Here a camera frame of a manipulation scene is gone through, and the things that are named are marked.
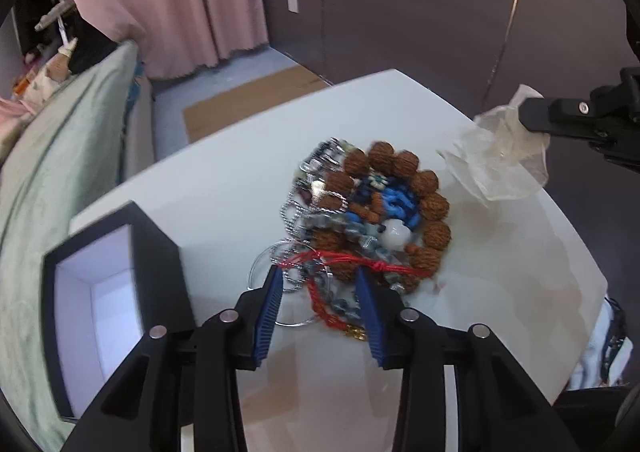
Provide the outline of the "black jewelry box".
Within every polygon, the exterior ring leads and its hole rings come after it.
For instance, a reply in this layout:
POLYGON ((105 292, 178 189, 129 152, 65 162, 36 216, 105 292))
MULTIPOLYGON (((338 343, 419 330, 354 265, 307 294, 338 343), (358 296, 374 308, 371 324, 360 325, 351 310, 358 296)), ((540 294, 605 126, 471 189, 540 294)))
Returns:
POLYGON ((179 246, 134 202, 47 253, 40 310, 52 397, 67 422, 152 328, 195 327, 179 246))

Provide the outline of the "green bed blanket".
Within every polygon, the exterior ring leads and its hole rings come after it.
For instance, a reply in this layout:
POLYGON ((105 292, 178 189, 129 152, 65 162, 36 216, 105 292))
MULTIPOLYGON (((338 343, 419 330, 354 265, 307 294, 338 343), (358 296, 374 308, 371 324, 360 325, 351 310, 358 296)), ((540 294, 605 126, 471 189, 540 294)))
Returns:
POLYGON ((1 171, 1 390, 43 451, 60 450, 72 426, 58 416, 44 363, 42 261, 70 220, 116 185, 138 61, 137 45, 123 42, 69 79, 1 171))

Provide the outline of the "flattened cardboard sheet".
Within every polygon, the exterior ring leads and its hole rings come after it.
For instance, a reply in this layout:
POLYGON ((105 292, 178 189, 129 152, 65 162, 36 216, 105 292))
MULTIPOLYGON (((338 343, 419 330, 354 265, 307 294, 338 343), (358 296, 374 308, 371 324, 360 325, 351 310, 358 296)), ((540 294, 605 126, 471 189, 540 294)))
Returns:
POLYGON ((302 66, 243 84, 183 111, 190 143, 288 101, 324 90, 329 84, 302 66))

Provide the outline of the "pillows and clothes pile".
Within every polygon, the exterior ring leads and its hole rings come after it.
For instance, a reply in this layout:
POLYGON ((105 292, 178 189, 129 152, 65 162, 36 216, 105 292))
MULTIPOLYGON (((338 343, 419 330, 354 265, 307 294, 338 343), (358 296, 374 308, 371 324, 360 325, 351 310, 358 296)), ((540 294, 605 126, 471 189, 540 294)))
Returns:
POLYGON ((82 18, 74 27, 74 35, 69 36, 64 17, 72 12, 77 12, 75 1, 61 0, 35 24, 36 32, 56 24, 61 43, 30 52, 25 57, 27 71, 13 85, 11 97, 1 98, 1 161, 9 157, 27 125, 67 80, 92 68, 118 46, 82 18))

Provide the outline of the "white wall socket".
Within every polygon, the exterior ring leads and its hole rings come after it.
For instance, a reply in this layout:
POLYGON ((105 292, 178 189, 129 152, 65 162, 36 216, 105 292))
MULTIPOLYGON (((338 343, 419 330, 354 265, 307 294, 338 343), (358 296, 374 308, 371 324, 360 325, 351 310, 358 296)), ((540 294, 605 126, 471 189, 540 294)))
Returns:
POLYGON ((288 4, 289 12, 292 12, 292 14, 299 13, 298 0, 286 0, 286 4, 288 4))

